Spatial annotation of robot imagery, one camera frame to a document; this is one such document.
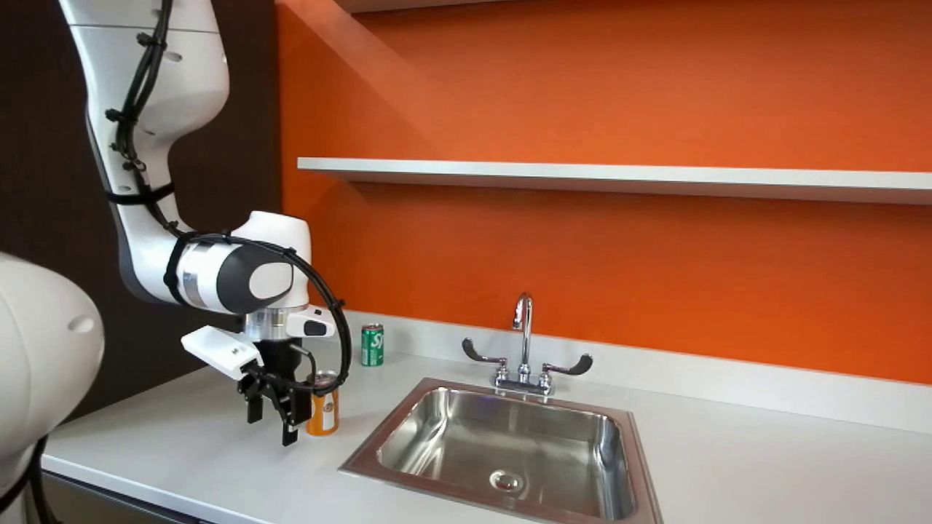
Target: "stainless steel sink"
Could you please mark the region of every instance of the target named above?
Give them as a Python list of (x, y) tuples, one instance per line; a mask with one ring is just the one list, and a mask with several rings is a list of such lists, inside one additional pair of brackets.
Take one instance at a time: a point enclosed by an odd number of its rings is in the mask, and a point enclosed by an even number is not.
[(660, 522), (630, 415), (453, 381), (420, 381), (344, 469), (528, 520)]

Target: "chrome faucet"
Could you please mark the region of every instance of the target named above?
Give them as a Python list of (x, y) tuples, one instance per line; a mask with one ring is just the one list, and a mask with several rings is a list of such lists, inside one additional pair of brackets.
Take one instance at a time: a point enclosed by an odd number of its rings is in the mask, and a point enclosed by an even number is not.
[(512, 317), (512, 330), (520, 333), (520, 361), (517, 361), (517, 373), (506, 370), (506, 359), (484, 359), (475, 345), (469, 339), (462, 339), (462, 352), (472, 361), (484, 361), (484, 365), (494, 365), (494, 377), (493, 377), (493, 387), (494, 393), (517, 393), (517, 396), (538, 396), (542, 402), (551, 399), (552, 393), (552, 377), (551, 373), (563, 373), (563, 377), (581, 377), (590, 368), (590, 357), (581, 357), (574, 368), (542, 368), (538, 381), (533, 381), (529, 377), (529, 330), (533, 330), (533, 298), (528, 292), (517, 295), (517, 307), (516, 307), (516, 317)]
[(517, 295), (512, 330), (520, 333), (517, 381), (520, 381), (520, 386), (529, 386), (533, 298), (529, 298), (528, 292)]

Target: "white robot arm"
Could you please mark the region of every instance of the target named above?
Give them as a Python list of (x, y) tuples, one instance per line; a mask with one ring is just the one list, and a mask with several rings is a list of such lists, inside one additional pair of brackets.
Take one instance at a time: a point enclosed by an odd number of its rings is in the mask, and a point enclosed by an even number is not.
[[(249, 212), (230, 234), (196, 234), (171, 195), (168, 148), (228, 103), (230, 80), (210, 0), (62, 0), (86, 84), (86, 134), (120, 231), (123, 282), (150, 301), (245, 317), (241, 333), (203, 326), (180, 345), (239, 381), (258, 418), (264, 393), (286, 419), (309, 419), (303, 396), (348, 373), (340, 301), (309, 265), (300, 220)], [(309, 282), (325, 308), (309, 303)], [(293, 381), (303, 339), (338, 339), (328, 386)]]
[(22, 522), (22, 474), (89, 391), (101, 352), (99, 311), (79, 285), (0, 255), (0, 522)]

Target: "wall shelf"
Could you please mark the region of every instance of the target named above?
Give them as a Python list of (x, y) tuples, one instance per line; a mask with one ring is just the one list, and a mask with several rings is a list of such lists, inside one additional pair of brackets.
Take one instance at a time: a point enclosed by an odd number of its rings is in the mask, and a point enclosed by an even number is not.
[(434, 6), (466, 6), (490, 0), (338, 0), (347, 13), (399, 13), (399, 10), (434, 10)]
[(296, 159), (296, 169), (369, 183), (932, 204), (932, 172), (484, 164), (378, 159)]

